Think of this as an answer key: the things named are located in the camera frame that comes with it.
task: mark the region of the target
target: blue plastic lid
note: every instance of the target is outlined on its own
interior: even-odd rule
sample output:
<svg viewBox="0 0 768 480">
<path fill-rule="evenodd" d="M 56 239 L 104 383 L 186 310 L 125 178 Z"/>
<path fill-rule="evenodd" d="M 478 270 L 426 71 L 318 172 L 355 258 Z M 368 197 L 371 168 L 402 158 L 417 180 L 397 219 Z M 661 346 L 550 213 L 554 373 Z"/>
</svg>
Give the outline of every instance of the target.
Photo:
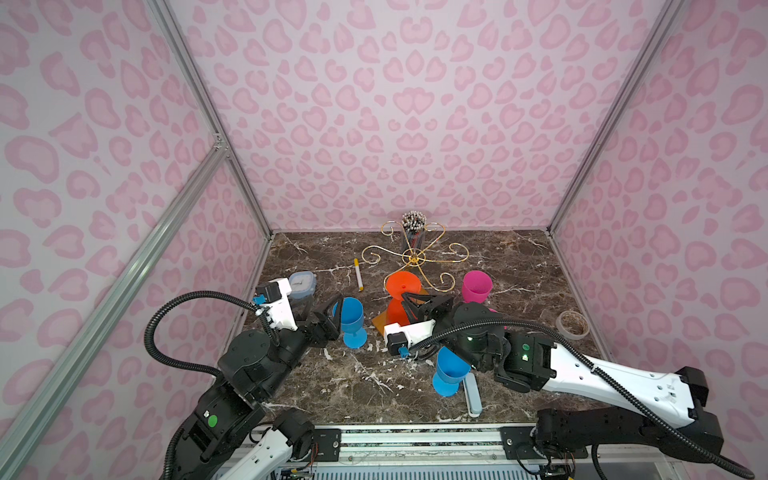
<svg viewBox="0 0 768 480">
<path fill-rule="evenodd" d="M 292 290 L 288 297 L 298 300 L 315 293 L 317 278 L 312 272 L 296 272 L 288 278 L 288 283 L 290 283 Z"/>
</svg>

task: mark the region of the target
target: white marker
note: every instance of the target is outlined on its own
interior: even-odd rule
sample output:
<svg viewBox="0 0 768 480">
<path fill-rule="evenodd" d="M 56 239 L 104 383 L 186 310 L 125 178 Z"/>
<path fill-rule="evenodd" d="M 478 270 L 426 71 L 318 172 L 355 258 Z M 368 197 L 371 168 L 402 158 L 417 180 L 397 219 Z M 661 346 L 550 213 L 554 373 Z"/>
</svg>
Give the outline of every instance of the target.
<svg viewBox="0 0 768 480">
<path fill-rule="evenodd" d="M 355 274 L 357 275 L 357 289 L 362 292 L 362 277 L 360 276 L 360 263 L 355 258 Z"/>
</svg>

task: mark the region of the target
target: pink wall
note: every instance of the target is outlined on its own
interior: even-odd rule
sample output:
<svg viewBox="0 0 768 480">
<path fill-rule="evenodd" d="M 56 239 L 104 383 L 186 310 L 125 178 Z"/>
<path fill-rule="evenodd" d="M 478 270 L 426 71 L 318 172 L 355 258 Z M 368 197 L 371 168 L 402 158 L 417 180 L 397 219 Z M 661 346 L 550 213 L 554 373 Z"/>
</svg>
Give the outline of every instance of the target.
<svg viewBox="0 0 768 480">
<path fill-rule="evenodd" d="M 173 0 L 266 218 L 548 225 L 661 2 Z"/>
<path fill-rule="evenodd" d="M 144 327 L 158 307 L 191 290 L 241 296 L 263 245 L 223 165 L 20 478 L 157 478 L 170 437 L 213 377 L 153 360 Z M 172 311 L 155 339 L 168 355 L 215 365 L 234 315 L 228 303 L 194 300 Z"/>
<path fill-rule="evenodd" d="M 0 5 L 0 435 L 211 146 L 141 0 Z"/>
<path fill-rule="evenodd" d="M 703 369 L 725 454 L 765 478 L 768 8 L 757 3 L 692 4 L 557 241 L 618 360 Z"/>
</svg>

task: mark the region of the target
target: gold wire stand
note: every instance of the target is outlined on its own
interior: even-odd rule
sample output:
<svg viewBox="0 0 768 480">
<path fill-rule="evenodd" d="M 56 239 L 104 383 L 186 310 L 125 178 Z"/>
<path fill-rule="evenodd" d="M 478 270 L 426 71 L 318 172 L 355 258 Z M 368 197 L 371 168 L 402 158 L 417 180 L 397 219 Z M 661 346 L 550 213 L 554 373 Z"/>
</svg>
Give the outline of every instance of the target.
<svg viewBox="0 0 768 480">
<path fill-rule="evenodd" d="M 395 225 L 400 227 L 400 231 L 402 232 L 402 235 L 406 236 L 406 229 L 403 227 L 403 225 L 400 222 L 395 222 L 394 220 L 391 220 L 387 223 L 384 223 L 381 227 L 381 232 L 386 235 L 387 237 L 391 237 L 395 234 Z M 384 247 L 381 247 L 380 245 L 368 245 L 364 249 L 362 249 L 362 261 L 365 263 L 368 263 L 370 265 L 376 265 L 378 262 L 381 261 L 382 257 L 375 251 L 369 251 L 369 249 L 372 248 L 378 248 L 379 250 L 384 250 L 387 253 L 390 253 L 394 255 L 395 257 L 400 257 L 400 260 L 402 261 L 403 265 L 395 270 L 394 272 L 390 273 L 389 275 L 384 277 L 384 285 L 386 288 L 386 281 L 387 279 L 393 274 L 397 273 L 400 270 L 404 270 L 405 268 L 418 268 L 419 272 L 422 274 L 422 278 L 425 282 L 429 285 L 429 288 L 437 290 L 438 292 L 450 292 L 453 290 L 453 288 L 456 286 L 456 278 L 453 277 L 452 274 L 448 272 L 442 272 L 440 273 L 440 285 L 435 286 L 432 284 L 431 281 L 429 281 L 429 278 L 424 273 L 424 270 L 422 270 L 422 265 L 426 262 L 430 263 L 461 263 L 463 261 L 466 261 L 469 258 L 469 249 L 465 247 L 464 245 L 454 242 L 448 245 L 448 249 L 451 250 L 451 253 L 454 255 L 457 255 L 461 257 L 460 260 L 431 260 L 427 258 L 427 250 L 432 248 L 438 241 L 442 238 L 443 235 L 445 235 L 446 228 L 444 225 L 441 225 L 440 223 L 431 222 L 427 223 L 424 226 L 425 232 L 436 232 L 436 231 L 442 231 L 440 234 L 435 238 L 429 245 L 427 245 L 426 248 L 419 249 L 419 248 L 409 248 L 406 251 L 402 253 L 393 252 L 391 250 L 387 250 Z M 464 253 L 460 253 L 457 249 L 464 249 Z M 448 285 L 448 281 L 446 281 L 446 277 L 450 279 L 450 286 Z"/>
</svg>

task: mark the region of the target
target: side wall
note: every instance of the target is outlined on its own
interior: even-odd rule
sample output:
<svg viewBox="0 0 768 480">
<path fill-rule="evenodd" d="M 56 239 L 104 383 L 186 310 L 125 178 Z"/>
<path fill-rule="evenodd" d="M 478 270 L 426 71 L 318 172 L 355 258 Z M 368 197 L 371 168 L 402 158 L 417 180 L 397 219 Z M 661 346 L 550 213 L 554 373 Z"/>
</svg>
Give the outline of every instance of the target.
<svg viewBox="0 0 768 480">
<path fill-rule="evenodd" d="M 192 290 L 241 296 L 264 243 L 230 168 L 222 165 L 21 478 L 158 478 L 170 437 L 213 377 L 149 357 L 147 321 Z M 235 313 L 234 306 L 212 299 L 187 302 L 161 322 L 155 341 L 169 356 L 215 365 Z"/>
<path fill-rule="evenodd" d="M 549 225 L 663 4 L 170 3 L 279 230 Z"/>
<path fill-rule="evenodd" d="M 212 138 L 141 0 L 0 5 L 0 435 Z"/>
<path fill-rule="evenodd" d="M 757 2 L 693 2 L 555 234 L 618 361 L 703 369 L 725 455 L 758 478 L 768 475 L 766 25 Z"/>
</svg>

